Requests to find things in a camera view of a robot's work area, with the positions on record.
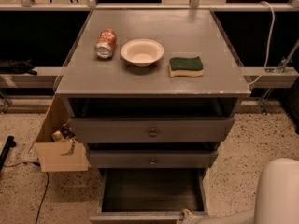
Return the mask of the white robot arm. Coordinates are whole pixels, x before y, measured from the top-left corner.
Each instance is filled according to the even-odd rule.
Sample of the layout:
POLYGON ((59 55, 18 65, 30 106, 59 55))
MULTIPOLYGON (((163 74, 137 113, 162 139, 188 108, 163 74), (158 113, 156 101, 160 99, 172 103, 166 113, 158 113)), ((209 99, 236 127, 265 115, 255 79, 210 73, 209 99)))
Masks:
POLYGON ((268 162, 258 182, 252 210, 225 217, 199 217, 190 210, 176 224, 299 224, 299 161, 268 162))

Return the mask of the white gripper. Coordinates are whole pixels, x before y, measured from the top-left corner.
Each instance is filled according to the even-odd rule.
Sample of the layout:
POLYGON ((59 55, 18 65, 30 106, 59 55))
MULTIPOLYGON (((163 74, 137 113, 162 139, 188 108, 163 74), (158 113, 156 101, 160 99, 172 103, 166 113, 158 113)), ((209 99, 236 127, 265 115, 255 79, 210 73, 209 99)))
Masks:
POLYGON ((192 215, 192 212, 189 209, 183 209, 182 211, 183 218, 178 219, 176 224, 203 224, 203 219, 199 216, 192 215))

